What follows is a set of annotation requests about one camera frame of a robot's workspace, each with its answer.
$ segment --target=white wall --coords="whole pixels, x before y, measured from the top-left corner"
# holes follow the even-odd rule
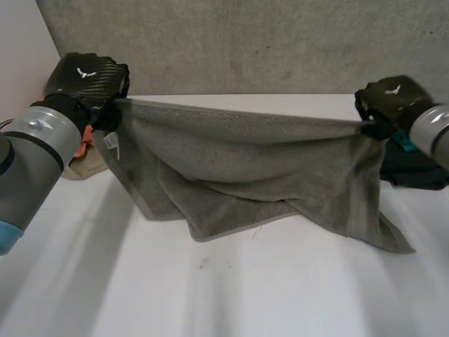
[[[0,0],[0,120],[42,97],[59,55],[33,0]]]

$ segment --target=beige cloth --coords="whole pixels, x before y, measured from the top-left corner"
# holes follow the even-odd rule
[[[72,162],[65,167],[62,176],[71,180],[83,180],[106,169],[107,165],[100,153],[95,147],[90,146],[86,156],[73,158]]]

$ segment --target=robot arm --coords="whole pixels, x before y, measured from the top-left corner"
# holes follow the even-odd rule
[[[128,68],[95,54],[67,54],[52,73],[46,98],[0,133],[0,256],[23,236],[70,163],[88,124],[114,130],[116,97],[126,96]]]
[[[410,141],[449,170],[449,106],[439,105],[421,114],[412,124]]]
[[[414,146],[449,170],[449,105],[434,103],[411,78],[387,77],[369,83],[357,91],[356,109],[366,136],[384,140],[404,130]]]

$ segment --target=blue band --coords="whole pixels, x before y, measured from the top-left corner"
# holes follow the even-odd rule
[[[0,256],[9,252],[23,233],[19,227],[0,220]]]

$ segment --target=towel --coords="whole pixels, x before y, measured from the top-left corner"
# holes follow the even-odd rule
[[[301,214],[336,234],[413,252],[380,220],[384,147],[360,134],[360,122],[130,99],[116,106],[122,124],[95,131],[94,144],[148,219],[186,218],[204,242]]]

